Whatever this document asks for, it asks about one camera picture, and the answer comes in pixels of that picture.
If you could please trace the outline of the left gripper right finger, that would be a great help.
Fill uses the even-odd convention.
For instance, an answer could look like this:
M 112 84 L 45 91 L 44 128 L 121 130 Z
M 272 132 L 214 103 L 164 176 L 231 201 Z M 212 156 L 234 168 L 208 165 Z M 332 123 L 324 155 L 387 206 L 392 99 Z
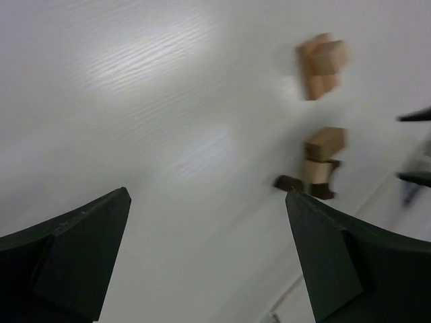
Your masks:
M 290 189 L 286 208 L 316 322 L 429 322 L 430 243 Z

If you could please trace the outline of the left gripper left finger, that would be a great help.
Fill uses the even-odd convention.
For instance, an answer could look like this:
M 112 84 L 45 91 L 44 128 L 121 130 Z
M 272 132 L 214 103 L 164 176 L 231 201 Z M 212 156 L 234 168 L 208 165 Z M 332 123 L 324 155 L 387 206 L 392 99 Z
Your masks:
M 121 187 L 1 237 L 1 321 L 98 321 L 130 206 Z

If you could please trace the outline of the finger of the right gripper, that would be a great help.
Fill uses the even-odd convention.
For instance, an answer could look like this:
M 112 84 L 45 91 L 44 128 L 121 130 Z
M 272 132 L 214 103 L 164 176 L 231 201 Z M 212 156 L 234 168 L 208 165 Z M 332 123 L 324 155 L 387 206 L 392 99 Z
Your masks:
M 431 172 L 429 171 L 398 172 L 397 177 L 405 182 L 431 187 Z
M 429 122 L 431 121 L 431 107 L 427 107 L 396 118 L 399 122 Z

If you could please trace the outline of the light wood cube block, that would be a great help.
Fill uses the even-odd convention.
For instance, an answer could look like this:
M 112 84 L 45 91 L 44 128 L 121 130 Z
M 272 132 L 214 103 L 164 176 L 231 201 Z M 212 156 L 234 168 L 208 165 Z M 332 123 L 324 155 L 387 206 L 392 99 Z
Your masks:
M 308 184 L 328 183 L 332 163 L 304 160 L 301 168 L 301 179 Z
M 310 63 L 315 75 L 336 75 L 349 61 L 350 48 L 344 40 L 322 43 L 310 55 Z

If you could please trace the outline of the long light wood block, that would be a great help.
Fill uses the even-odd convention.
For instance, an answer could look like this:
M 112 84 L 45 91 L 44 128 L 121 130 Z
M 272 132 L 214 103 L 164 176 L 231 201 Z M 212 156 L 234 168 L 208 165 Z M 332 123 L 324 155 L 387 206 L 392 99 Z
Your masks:
M 313 75 L 311 79 L 311 100 L 318 100 L 325 94 L 333 91 L 341 82 L 338 74 Z
M 304 156 L 315 162 L 325 162 L 346 146 L 343 128 L 324 127 L 304 141 Z
M 323 33 L 310 38 L 296 47 L 302 71 L 302 83 L 307 100 L 311 100 L 312 76 L 315 75 L 310 63 L 312 51 L 320 44 L 331 41 L 331 33 Z

